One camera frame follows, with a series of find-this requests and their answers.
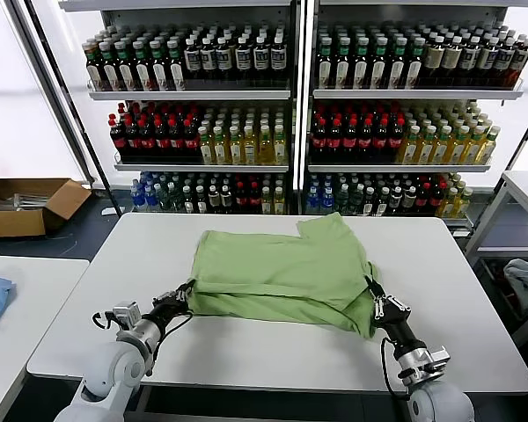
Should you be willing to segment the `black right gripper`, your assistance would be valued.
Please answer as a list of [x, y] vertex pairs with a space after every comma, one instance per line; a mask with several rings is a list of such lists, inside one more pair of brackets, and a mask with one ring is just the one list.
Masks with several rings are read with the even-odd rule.
[[382, 286], [372, 277], [365, 280], [374, 302], [373, 325], [384, 330], [394, 345], [394, 352], [409, 353], [423, 348], [408, 324], [410, 307], [394, 295], [385, 295]]

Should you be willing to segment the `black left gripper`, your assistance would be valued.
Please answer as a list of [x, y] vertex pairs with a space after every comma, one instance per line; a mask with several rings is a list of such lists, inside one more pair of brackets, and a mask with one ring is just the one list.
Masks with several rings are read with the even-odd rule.
[[152, 300], [153, 309], [145, 319], [154, 323], [159, 329], [165, 329], [178, 316], [186, 315], [187, 305], [195, 285], [195, 280], [188, 280], [173, 291], [165, 292]]

